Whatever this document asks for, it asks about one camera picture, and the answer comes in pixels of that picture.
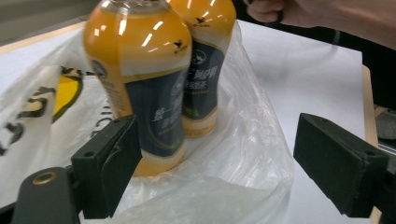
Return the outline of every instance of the clear plastic bag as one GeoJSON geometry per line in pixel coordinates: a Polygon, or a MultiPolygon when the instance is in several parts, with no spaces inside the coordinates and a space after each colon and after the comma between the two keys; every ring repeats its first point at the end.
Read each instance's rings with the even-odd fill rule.
{"type": "MultiPolygon", "coordinates": [[[[7,148],[0,157],[0,169],[6,170],[0,181],[7,183],[0,191],[1,206],[16,200],[15,189],[29,174],[70,164],[69,158],[111,119],[106,94],[90,71],[78,34],[21,77],[11,87],[20,88],[18,92],[1,96],[3,127],[19,122],[24,125],[24,136],[28,132],[34,135],[11,144],[10,135],[4,134],[9,130],[0,133],[7,148]],[[58,78],[60,66],[88,71],[78,72],[85,75],[83,91],[73,105],[52,124],[50,116],[40,117],[40,121],[16,117],[40,86],[50,77],[58,78]],[[35,83],[31,82],[33,73],[40,74],[35,83]],[[28,82],[29,88],[21,89],[28,82]],[[37,125],[30,127],[32,120],[45,131],[37,132],[37,125]]],[[[215,130],[188,139],[186,158],[177,168],[155,177],[133,177],[113,218],[82,222],[265,223],[290,191],[294,167],[276,115],[258,83],[236,23],[220,74],[215,130]]]]}

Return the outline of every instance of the orange bottle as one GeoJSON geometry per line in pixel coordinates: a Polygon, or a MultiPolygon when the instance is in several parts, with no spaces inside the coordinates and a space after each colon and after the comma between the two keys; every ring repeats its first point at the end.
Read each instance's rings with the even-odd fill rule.
{"type": "Polygon", "coordinates": [[[199,137],[216,126],[219,73],[236,20],[232,0],[166,0],[188,24],[192,56],[183,99],[183,129],[199,137]]]}
{"type": "Polygon", "coordinates": [[[157,175],[185,153],[181,125],[191,34],[164,0],[102,1],[83,44],[116,118],[135,113],[143,159],[134,175],[157,175]]]}

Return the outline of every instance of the bottle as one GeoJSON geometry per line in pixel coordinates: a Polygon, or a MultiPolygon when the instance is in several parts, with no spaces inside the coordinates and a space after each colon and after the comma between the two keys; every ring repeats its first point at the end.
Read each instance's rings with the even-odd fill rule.
{"type": "Polygon", "coordinates": [[[191,59],[186,23],[164,0],[106,0],[87,21],[83,46],[114,116],[137,116],[143,159],[134,176],[181,163],[181,105],[191,59]]]}
{"type": "Polygon", "coordinates": [[[233,33],[235,8],[231,0],[166,1],[188,24],[192,35],[182,123],[187,137],[199,137],[217,123],[219,73],[233,33]]]}

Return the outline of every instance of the white table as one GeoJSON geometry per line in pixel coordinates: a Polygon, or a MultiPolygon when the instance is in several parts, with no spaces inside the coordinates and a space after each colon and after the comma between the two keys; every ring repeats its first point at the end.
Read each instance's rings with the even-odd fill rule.
{"type": "MultiPolygon", "coordinates": [[[[370,121],[366,124],[372,128],[374,116],[364,113],[364,107],[370,111],[373,103],[363,103],[363,84],[369,84],[363,82],[360,52],[243,21],[239,24],[244,47],[271,100],[291,152],[302,112],[330,119],[358,137],[366,137],[365,116],[370,121]]],[[[80,27],[81,23],[0,48],[0,94],[25,69],[62,45],[80,27]]],[[[291,193],[270,223],[370,222],[340,215],[297,162],[295,165],[291,193]]]]}

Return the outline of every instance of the bottle label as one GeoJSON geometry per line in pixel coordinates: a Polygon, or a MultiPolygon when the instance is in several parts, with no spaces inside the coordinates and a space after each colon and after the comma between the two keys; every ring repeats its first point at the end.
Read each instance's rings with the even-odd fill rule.
{"type": "Polygon", "coordinates": [[[154,156],[172,156],[184,141],[180,115],[187,71],[125,84],[137,115],[140,146],[154,156]]]}
{"type": "Polygon", "coordinates": [[[192,41],[191,65],[183,99],[183,116],[205,119],[218,105],[218,82],[224,53],[207,44],[192,41]]]}

